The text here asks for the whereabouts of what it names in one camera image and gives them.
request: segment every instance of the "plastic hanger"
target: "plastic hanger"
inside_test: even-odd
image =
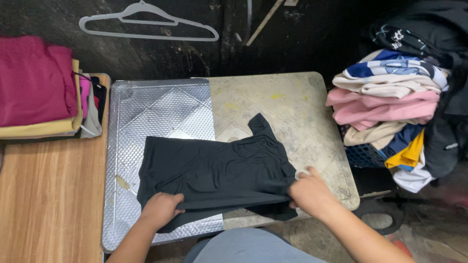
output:
[[[160,15],[164,18],[167,18],[169,20],[172,20],[173,22],[159,22],[159,21],[144,21],[144,20],[133,20],[133,19],[124,19],[123,17],[132,15],[137,12],[151,12],[157,15]],[[102,31],[94,31],[94,30],[88,30],[85,27],[86,22],[91,21],[91,20],[103,20],[103,19],[109,19],[109,18],[118,18],[120,21],[124,23],[135,23],[135,24],[149,24],[149,25],[165,25],[165,26],[176,26],[179,23],[184,23],[196,27],[201,27],[204,29],[210,30],[213,34],[214,37],[209,38],[209,37],[169,37],[169,36],[152,36],[152,35],[138,35],[138,34],[126,34],[126,33],[112,33],[112,32],[102,32]],[[146,4],[143,0],[140,1],[140,3],[134,3],[129,5],[123,12],[120,13],[113,13],[113,14],[106,14],[106,15],[93,15],[93,16],[85,16],[80,19],[80,22],[78,23],[80,26],[80,29],[85,31],[88,34],[93,34],[93,35],[101,35],[101,36],[110,36],[110,37],[134,37],[134,38],[147,38],[147,39],[165,39],[165,40],[183,40],[183,41],[216,41],[219,39],[219,35],[214,30],[214,28],[207,26],[207,25],[202,25],[197,22],[193,22],[190,20],[185,20],[182,18],[178,18],[175,16],[171,16],[168,13],[164,12],[162,9],[159,7]]]

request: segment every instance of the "dark wall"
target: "dark wall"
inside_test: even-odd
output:
[[[85,72],[108,73],[113,79],[177,79],[318,71],[326,80],[355,63],[359,29],[384,16],[397,15],[406,1],[299,0],[281,6],[249,47],[242,45],[247,0],[147,0],[168,14],[213,27],[216,42],[183,42],[90,35],[78,26],[83,16],[123,11],[132,0],[3,0],[0,35],[38,35],[72,47]],[[253,0],[251,34],[276,0]],[[131,19],[163,21],[147,12]],[[89,22],[88,29],[137,34],[211,37],[188,25],[157,26],[117,19]]]

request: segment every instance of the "person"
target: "person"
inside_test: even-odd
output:
[[[407,254],[343,207],[313,167],[289,188],[291,208],[300,207],[324,223],[358,263],[415,263]],[[146,204],[108,263],[142,263],[154,234],[179,213],[183,194],[155,194]],[[257,228],[227,230],[192,248],[184,263],[323,263],[271,232]]]

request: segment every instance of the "silver foil mat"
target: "silver foil mat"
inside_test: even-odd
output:
[[[214,140],[208,79],[117,81],[110,89],[102,248],[111,252],[141,214],[136,199],[146,136]],[[224,229],[222,215],[156,234],[153,245]]]

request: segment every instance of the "mustard yellow folded fabric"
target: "mustard yellow folded fabric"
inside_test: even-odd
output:
[[[388,158],[385,161],[385,166],[390,169],[400,164],[415,167],[419,161],[419,155],[423,149],[424,144],[424,129],[419,135],[412,140],[406,148],[399,153]]]
[[[73,59],[72,63],[73,71],[78,72],[80,62]],[[75,75],[75,83],[76,94],[78,97],[78,114],[75,117],[33,125],[0,127],[0,139],[8,139],[9,137],[41,136],[76,131],[83,120],[83,110],[81,109],[80,98],[80,79],[78,75]]]

